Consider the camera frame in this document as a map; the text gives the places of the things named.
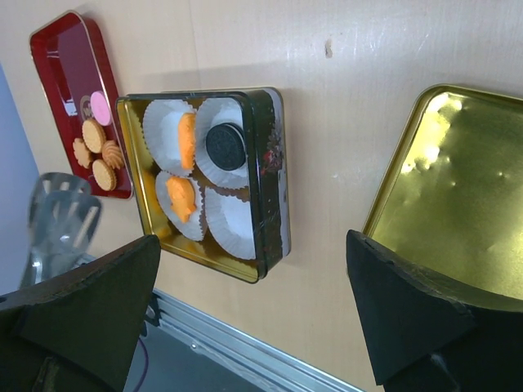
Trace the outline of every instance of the cookie tin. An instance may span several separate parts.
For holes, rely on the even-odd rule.
[[[153,101],[186,102],[198,111],[198,124],[205,102],[225,98],[241,108],[248,183],[241,189],[220,190],[199,169],[198,162],[191,177],[205,189],[216,189],[223,195],[234,194],[249,203],[252,219],[244,223],[253,231],[251,260],[232,256],[219,243],[215,235],[219,233],[213,233],[211,228],[202,241],[193,241],[172,224],[157,199],[155,179],[160,168],[144,138],[144,115]],[[284,113],[280,94],[274,88],[136,94],[118,99],[117,110],[144,232],[158,235],[162,248],[168,252],[245,282],[255,283],[266,277],[290,251]]]
[[[115,170],[116,188],[104,191],[96,183],[92,169],[80,166],[74,157],[74,139],[82,137],[83,121],[94,117],[90,98],[96,91],[105,95],[112,112],[113,122],[103,127],[107,140],[115,140],[124,148],[119,143],[114,107],[118,90],[98,25],[68,11],[31,34],[29,45],[73,174],[88,180],[96,196],[130,198],[132,182],[126,167]]]
[[[465,283],[473,305],[485,305],[486,293],[523,299],[521,151],[523,100],[454,86],[426,90],[364,233],[420,265],[420,276],[448,277],[440,285],[447,292]]]

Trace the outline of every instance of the pink cookie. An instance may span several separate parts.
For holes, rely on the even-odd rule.
[[[91,110],[95,120],[103,126],[112,122],[111,109],[103,91],[95,91],[91,95]]]

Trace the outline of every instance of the table surface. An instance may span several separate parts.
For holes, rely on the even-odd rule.
[[[523,2],[2,0],[0,61],[40,172],[70,172],[29,54],[68,9],[101,27],[121,95],[274,86],[284,97],[293,249],[247,285],[162,254],[156,287],[366,390],[345,235],[361,229],[417,96],[453,83],[523,96]],[[142,235],[104,200],[102,255]]]

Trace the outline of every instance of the red tray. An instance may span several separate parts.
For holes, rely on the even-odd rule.
[[[33,33],[30,46],[73,174],[88,180],[97,196],[130,198],[132,183],[127,167],[116,171],[116,189],[107,192],[98,186],[91,168],[81,167],[74,157],[73,141],[82,137],[82,123],[92,117],[90,97],[94,91],[105,93],[113,115],[113,122],[104,127],[107,139],[116,140],[127,156],[120,143],[115,108],[118,91],[98,25],[69,11]]]

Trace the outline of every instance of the white paper cup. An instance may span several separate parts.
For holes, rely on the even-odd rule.
[[[194,205],[196,211],[190,214],[189,220],[183,223],[178,215],[171,209],[171,198],[167,191],[167,180],[172,177],[171,173],[161,171],[156,177],[156,197],[160,203],[163,213],[169,218],[172,224],[180,230],[185,237],[193,241],[201,241],[207,231],[207,222],[205,221],[205,211],[203,203],[203,190],[198,181],[188,178],[187,180],[194,188]]]
[[[248,185],[247,162],[233,171],[220,169],[209,157],[205,138],[212,127],[223,123],[244,127],[242,109],[232,98],[208,98],[198,109],[194,125],[196,137],[196,164],[214,184],[228,189],[240,189]]]
[[[144,114],[144,138],[150,154],[163,171],[187,177],[192,170],[181,167],[178,123],[196,110],[183,100],[153,100]]]
[[[239,259],[256,258],[251,203],[205,188],[205,217],[223,249]]]

